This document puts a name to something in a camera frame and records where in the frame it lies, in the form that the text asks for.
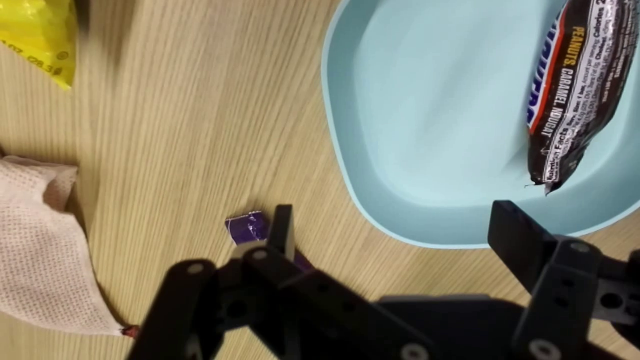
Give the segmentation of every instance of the candy bar wrapper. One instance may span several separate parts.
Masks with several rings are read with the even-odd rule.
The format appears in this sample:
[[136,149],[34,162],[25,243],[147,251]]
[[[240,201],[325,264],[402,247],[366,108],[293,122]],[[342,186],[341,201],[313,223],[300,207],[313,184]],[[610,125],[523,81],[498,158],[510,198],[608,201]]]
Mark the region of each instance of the candy bar wrapper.
[[558,189],[614,118],[636,52],[636,0],[568,0],[550,25],[528,100],[532,181]]

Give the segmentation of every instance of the light blue plate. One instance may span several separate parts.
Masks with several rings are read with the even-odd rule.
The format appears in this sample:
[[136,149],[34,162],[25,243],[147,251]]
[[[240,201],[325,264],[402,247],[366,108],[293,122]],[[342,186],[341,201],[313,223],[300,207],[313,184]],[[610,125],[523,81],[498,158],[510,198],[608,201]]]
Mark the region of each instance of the light blue plate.
[[638,55],[613,124],[550,195],[527,168],[525,102],[561,2],[346,0],[327,35],[325,102],[362,213],[417,246],[484,247],[493,200],[557,234],[638,207]]

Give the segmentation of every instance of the wooden table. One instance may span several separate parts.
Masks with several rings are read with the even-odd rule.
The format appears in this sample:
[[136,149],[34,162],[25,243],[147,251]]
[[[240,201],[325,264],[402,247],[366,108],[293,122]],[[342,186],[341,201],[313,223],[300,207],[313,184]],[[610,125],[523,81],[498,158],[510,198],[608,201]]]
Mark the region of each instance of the wooden table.
[[[488,250],[422,250],[351,201],[320,95],[320,50],[338,0],[81,2],[72,91],[0,50],[0,145],[81,165],[77,213],[112,306],[142,321],[166,267],[232,251],[225,217],[295,204],[308,258],[369,298],[488,292],[527,302]],[[640,215],[588,235],[626,258]],[[592,337],[638,358],[608,325]],[[12,360],[124,358],[130,340],[38,330],[0,316]],[[248,333],[220,358],[269,358]]]

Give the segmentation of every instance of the yellow bag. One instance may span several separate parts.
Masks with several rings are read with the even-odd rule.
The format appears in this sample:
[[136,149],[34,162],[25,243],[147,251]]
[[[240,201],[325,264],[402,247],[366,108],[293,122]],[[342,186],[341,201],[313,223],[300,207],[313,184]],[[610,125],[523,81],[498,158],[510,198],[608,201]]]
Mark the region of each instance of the yellow bag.
[[0,41],[70,87],[77,69],[75,0],[0,0]]

